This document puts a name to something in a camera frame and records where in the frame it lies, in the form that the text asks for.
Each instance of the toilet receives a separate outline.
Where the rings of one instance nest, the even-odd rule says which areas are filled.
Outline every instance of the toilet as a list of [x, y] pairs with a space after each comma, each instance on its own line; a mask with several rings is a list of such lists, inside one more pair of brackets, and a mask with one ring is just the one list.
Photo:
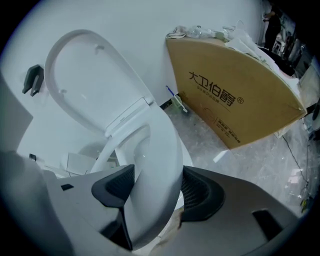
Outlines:
[[103, 171], [113, 152], [120, 165], [134, 165], [124, 214], [132, 244], [147, 244], [183, 206], [183, 166], [193, 166], [170, 118], [120, 53], [89, 30], [69, 32], [54, 44], [44, 82], [71, 118], [107, 138], [88, 173]]

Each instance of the open toilet lid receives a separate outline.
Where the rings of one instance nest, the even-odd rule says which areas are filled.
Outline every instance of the open toilet lid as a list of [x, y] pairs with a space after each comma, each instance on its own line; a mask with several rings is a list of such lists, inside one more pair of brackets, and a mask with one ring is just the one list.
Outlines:
[[89, 30], [72, 31], [54, 44], [45, 61], [44, 81], [69, 116], [102, 135], [139, 99], [154, 101], [122, 55]]

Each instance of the person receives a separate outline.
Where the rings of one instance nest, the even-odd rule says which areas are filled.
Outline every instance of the person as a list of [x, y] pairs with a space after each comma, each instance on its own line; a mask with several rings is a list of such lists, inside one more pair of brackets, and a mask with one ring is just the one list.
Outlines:
[[277, 35], [281, 31], [281, 22], [280, 22], [281, 16], [282, 16], [282, 13], [274, 5], [272, 6], [271, 11], [263, 16], [264, 17], [263, 21], [269, 22], [268, 28], [264, 36], [265, 37], [264, 48], [267, 48], [271, 52], [272, 52], [272, 48], [274, 47]]

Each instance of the brown cardboard box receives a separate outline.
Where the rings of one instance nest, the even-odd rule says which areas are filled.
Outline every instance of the brown cardboard box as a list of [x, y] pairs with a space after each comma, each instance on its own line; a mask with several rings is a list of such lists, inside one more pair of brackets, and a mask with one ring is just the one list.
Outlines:
[[254, 142], [306, 114], [266, 64], [219, 39], [167, 39], [181, 99], [229, 149]]

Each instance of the gray marble floor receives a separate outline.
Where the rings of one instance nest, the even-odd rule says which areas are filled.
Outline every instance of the gray marble floor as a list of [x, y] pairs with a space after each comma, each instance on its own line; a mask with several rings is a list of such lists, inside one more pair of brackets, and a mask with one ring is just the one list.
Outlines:
[[215, 162], [214, 158], [227, 147], [213, 130], [191, 110], [184, 114], [170, 105], [164, 111], [175, 125], [195, 167], [255, 183], [297, 216], [301, 216], [302, 199], [317, 192], [320, 151], [314, 141], [308, 141], [303, 120], [294, 123], [284, 135], [300, 170], [284, 138], [273, 134], [228, 150]]

